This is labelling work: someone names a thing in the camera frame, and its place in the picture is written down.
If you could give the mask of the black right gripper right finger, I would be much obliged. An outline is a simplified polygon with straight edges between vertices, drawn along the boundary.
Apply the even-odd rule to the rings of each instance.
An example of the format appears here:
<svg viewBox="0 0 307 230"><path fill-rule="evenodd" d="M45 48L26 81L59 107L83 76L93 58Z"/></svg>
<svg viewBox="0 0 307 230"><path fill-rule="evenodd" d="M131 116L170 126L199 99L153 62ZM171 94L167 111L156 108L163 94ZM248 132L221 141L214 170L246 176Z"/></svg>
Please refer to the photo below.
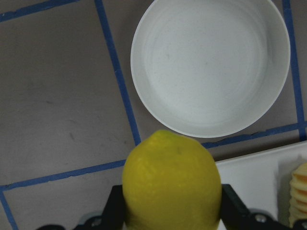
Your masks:
<svg viewBox="0 0 307 230"><path fill-rule="evenodd" d="M230 184L222 184L221 220L227 230L244 230L250 211Z"/></svg>

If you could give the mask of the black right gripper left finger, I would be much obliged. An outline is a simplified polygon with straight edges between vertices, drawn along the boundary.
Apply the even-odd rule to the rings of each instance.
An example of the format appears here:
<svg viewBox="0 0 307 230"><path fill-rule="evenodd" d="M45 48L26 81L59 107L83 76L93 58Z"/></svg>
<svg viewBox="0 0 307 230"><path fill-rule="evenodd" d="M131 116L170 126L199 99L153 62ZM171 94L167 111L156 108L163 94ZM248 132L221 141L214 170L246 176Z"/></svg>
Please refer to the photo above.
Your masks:
<svg viewBox="0 0 307 230"><path fill-rule="evenodd" d="M122 185L112 187L102 213L103 230L121 230L125 220L125 201Z"/></svg>

